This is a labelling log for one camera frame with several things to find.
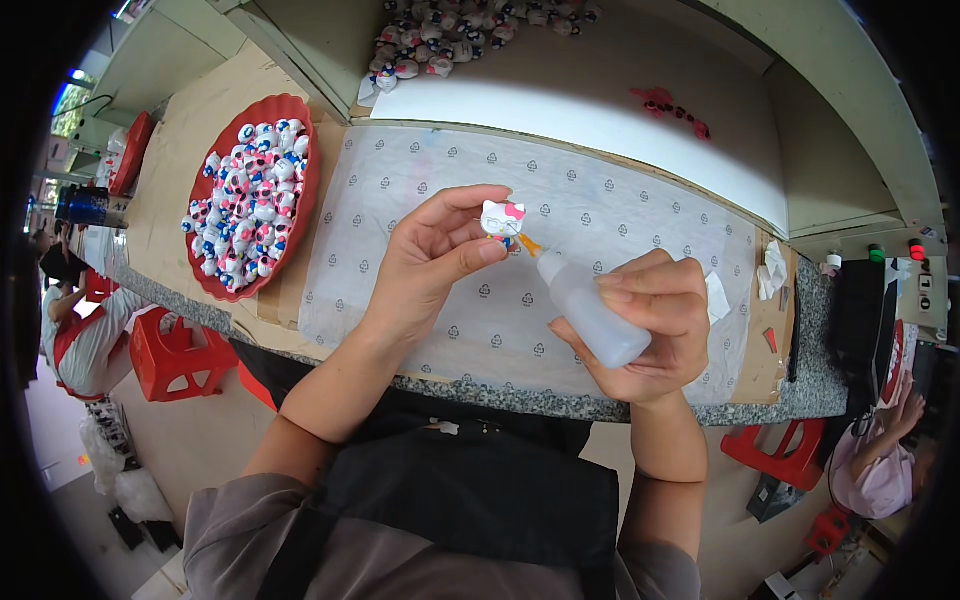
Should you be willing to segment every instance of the hand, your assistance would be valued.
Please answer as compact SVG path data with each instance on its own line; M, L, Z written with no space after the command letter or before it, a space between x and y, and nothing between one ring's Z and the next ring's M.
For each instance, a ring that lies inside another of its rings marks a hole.
M504 202L511 193L503 185L443 189L400 221L360 326L406 348L425 338L454 283L507 257L478 219L485 200Z
M600 390L624 402L643 404L680 390L707 367L707 285L693 258L674 262L656 249L596 278L606 305L650 331L653 341L626 367L607 369L566 319L550 329L573 348Z
M913 392L913 373L903 374L900 385L900 399L897 405L884 411L884 428L896 436L898 440L913 431L920 419L924 416L926 400L923 396Z

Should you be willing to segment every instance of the woman in pink shirt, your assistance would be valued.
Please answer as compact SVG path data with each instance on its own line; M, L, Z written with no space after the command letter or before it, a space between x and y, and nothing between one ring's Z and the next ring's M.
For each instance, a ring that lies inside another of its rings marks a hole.
M886 518L913 501L936 459L936 445L911 454L900 445L924 415L924 397L913 394L913 374L903 377L897 405L879 410L867 433L853 425L833 451L830 487L834 501L866 518Z

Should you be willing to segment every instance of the red scalloped tray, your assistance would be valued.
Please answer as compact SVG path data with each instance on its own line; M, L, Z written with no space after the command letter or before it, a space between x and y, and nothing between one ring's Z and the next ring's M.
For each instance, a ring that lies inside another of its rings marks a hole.
M154 126L154 120L145 111L133 121L127 133L127 148L120 160L117 177L109 188L110 194L124 196L130 191L136 176L140 174L140 167L143 166L143 156L147 153L147 144L154 133Z
M254 125L258 123L275 123L280 119L299 119L306 127L306 134L310 136L310 154L306 164L306 173L303 174L303 194L297 201L297 219L294 221L293 230L287 239L287 249L283 256L276 262L274 271L269 277L259 277L256 281L241 289L236 294L227 292L227 288L220 283L216 277L208 277L201 271L204 264L204 258L194 258L191 251L191 244L196 233L187 233L186 238L186 258L193 267L193 277L197 279L204 291L217 300L227 302L236 302L244 298L250 298L259 291L264 285L270 283L280 272L280 269L290 262L291 256L297 250L300 239L306 233L308 227L306 223L313 211L313 205L317 202L317 186L320 184L320 151L317 150L317 137L313 130L313 121L310 120L310 109L306 107L303 100L291 96L290 94L280 94L279 96L268 96L259 102L254 102L246 110L238 114L227 128L224 129L217 141L210 146L210 149L204 154L204 160L211 153L216 152L219 156L227 156L233 147L237 145L237 132L248 123ZM193 191L190 192L190 202L194 200L206 200L213 192L213 177L204 177L204 166L197 165L197 178L193 183Z

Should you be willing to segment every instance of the pile of figurines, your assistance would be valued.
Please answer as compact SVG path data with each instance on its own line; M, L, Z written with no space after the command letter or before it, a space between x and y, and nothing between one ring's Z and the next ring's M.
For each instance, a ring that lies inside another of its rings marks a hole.
M603 10L584 0L389 0L384 7L396 17L376 39L370 79L384 93L397 80L417 77L422 70L446 78L454 63L470 62L507 45L520 19L550 27L561 36L578 36L580 24L595 23Z
M180 227L196 233L194 258L204 275L235 294L269 277L283 256L303 193L310 138L299 119L244 125L230 156L211 154L203 175L213 178L206 200L190 202Z

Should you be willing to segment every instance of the floor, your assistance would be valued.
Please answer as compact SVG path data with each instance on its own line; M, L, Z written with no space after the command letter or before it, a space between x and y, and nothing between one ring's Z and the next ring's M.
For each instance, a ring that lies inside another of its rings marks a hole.
M170 503L180 532L190 493L236 477L274 416L240 385L236 371L228 373L222 388L220 396L146 402L131 374L113 393L126 411L136 451ZM767 427L764 449L772 451L784 429L785 424ZM759 474L720 452L720 440L731 430L705 429L710 469L699 564L708 600L744 598L775 571L796 564L805 554L801 539L829 499L822 479L798 506L758 524L745 507ZM617 470L620 505L625 507L634 470L629 425L596 423L582 456Z

